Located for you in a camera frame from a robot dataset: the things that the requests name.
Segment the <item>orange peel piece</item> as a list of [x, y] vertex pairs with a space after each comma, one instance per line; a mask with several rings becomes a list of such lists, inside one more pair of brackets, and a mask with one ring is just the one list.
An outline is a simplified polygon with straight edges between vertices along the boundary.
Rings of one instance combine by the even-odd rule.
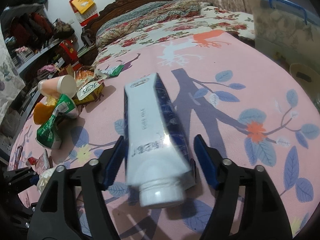
[[49, 96], [44, 103], [38, 102], [34, 108], [33, 120], [36, 125], [42, 125], [49, 120], [56, 107], [57, 99]]

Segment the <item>floral quilt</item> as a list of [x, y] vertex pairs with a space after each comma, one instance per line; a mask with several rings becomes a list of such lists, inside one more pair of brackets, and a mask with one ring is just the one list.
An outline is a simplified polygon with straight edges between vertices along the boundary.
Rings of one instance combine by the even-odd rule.
[[107, 21], [97, 31], [96, 67], [131, 50], [180, 37], [222, 30], [255, 39], [253, 15], [231, 12], [196, 0], [150, 2]]

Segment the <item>pink plastic cup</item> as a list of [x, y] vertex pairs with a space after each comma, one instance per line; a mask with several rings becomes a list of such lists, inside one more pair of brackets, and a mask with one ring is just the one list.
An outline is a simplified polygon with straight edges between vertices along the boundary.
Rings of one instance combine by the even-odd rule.
[[38, 89], [43, 96], [52, 96], [56, 99], [61, 94], [66, 94], [72, 98], [77, 92], [76, 81], [71, 75], [41, 80], [38, 84]]

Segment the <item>white blue milk carton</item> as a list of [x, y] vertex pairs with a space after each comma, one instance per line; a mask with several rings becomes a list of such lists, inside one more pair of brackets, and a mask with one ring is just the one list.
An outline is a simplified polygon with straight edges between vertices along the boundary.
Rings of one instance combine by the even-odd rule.
[[183, 127], [157, 73], [124, 87], [127, 185], [142, 207], [180, 205], [195, 185]]

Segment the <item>dark wooden headboard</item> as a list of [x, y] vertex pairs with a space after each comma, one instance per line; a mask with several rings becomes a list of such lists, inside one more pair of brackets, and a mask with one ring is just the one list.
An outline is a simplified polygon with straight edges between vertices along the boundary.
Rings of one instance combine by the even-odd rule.
[[159, 1], [172, 0], [115, 0], [100, 11], [98, 17], [89, 20], [89, 22], [82, 28], [82, 42], [88, 46], [95, 44], [96, 33], [104, 23], [144, 4]]

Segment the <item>crushed green soda can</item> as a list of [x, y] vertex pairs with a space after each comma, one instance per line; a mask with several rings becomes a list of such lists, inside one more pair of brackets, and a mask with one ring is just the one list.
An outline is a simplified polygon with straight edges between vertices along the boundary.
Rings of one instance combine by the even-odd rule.
[[58, 122], [64, 119], [76, 119], [79, 111], [74, 101], [66, 94], [61, 94], [49, 120], [36, 132], [36, 141], [48, 149], [59, 149], [62, 139], [58, 133]]

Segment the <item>green white snack packet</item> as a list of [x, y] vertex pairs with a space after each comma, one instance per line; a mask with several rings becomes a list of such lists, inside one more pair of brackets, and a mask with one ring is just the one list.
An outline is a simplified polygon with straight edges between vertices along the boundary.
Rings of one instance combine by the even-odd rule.
[[120, 64], [118, 66], [107, 68], [105, 70], [101, 70], [103, 74], [105, 74], [108, 78], [109, 77], [116, 77], [120, 74], [120, 72], [123, 70], [124, 65]]

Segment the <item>clear storage bin blue lid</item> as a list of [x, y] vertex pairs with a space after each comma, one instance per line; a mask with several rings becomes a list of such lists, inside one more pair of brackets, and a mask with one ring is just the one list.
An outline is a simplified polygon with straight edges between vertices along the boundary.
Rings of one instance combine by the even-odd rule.
[[319, 17], [288, 0], [248, 0], [255, 48], [288, 64], [319, 65]]

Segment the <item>yellow cardboard box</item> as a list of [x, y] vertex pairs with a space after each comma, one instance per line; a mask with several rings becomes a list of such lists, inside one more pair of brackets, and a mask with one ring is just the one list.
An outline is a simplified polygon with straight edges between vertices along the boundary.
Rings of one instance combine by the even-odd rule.
[[105, 87], [103, 81], [91, 81], [83, 85], [73, 97], [73, 101], [76, 105], [84, 105], [96, 101], [103, 88]]

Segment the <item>cluttered metal shelf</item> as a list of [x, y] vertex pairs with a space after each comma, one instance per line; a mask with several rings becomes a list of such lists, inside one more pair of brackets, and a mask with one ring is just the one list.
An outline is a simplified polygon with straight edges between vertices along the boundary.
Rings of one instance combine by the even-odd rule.
[[1, 157], [8, 159], [40, 92], [53, 77], [42, 64], [63, 64], [58, 46], [74, 36], [70, 24], [47, 16], [49, 0], [1, 0]]

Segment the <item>yellow red hanging calendar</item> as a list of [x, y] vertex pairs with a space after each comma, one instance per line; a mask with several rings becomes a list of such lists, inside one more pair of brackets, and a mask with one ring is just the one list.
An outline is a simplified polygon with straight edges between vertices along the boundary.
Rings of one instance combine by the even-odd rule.
[[69, 4], [82, 27], [99, 16], [94, 0], [70, 0]]

